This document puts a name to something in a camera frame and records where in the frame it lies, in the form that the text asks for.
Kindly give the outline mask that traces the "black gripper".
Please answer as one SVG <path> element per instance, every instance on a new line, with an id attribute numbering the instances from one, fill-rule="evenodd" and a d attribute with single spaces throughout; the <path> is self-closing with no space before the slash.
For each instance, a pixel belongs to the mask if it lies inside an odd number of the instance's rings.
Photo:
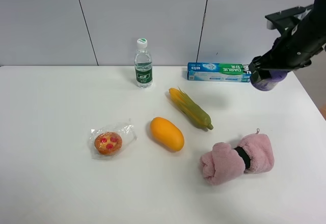
<path id="1" fill-rule="evenodd" d="M 266 15 L 280 36 L 272 48 L 249 64 L 251 83 L 271 78 L 268 70 L 292 71 L 311 65 L 325 45 L 325 7 L 294 7 Z"/>

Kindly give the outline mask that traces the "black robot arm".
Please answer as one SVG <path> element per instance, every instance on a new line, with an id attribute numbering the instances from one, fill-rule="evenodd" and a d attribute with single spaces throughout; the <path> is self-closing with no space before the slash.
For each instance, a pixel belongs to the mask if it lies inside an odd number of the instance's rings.
<path id="1" fill-rule="evenodd" d="M 325 0 L 295 7 L 265 17 L 280 36 L 272 48 L 249 64 L 253 86 L 269 91 L 289 72 L 308 67 L 325 45 Z"/>

